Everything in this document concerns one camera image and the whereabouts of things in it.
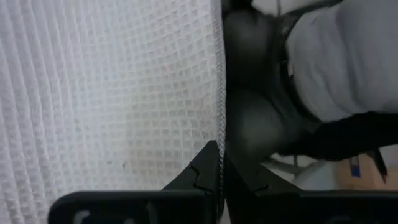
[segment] white towel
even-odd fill
[[[77,190],[161,189],[225,112],[217,0],[0,0],[0,223]]]

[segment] black object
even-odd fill
[[[283,155],[339,161],[398,142],[398,114],[369,112],[320,125]]]
[[[388,170],[387,170],[386,163],[384,162],[384,159],[381,156],[380,149],[369,151],[366,154],[370,158],[373,159],[374,164],[376,165],[378,171],[380,172],[381,178],[383,179],[384,183],[386,183],[386,177],[388,176]]]
[[[231,145],[225,186],[231,224],[398,223],[397,192],[304,191]]]
[[[51,207],[49,224],[216,223],[223,211],[219,152],[210,141],[160,191],[77,192]]]

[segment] gray fabric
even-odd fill
[[[289,60],[304,105],[319,119],[398,112],[396,9],[396,0],[345,0],[298,21]]]

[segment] cardboard box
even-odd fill
[[[373,159],[366,154],[340,161],[336,165],[336,183],[339,189],[398,190],[398,146],[381,149],[388,175],[383,180]]]
[[[366,154],[337,163],[336,181],[339,189],[385,189],[386,183],[374,161]]]

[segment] black pants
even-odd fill
[[[276,29],[274,18],[250,9],[224,20],[226,139],[257,162],[288,150],[318,125],[298,110],[277,70]]]

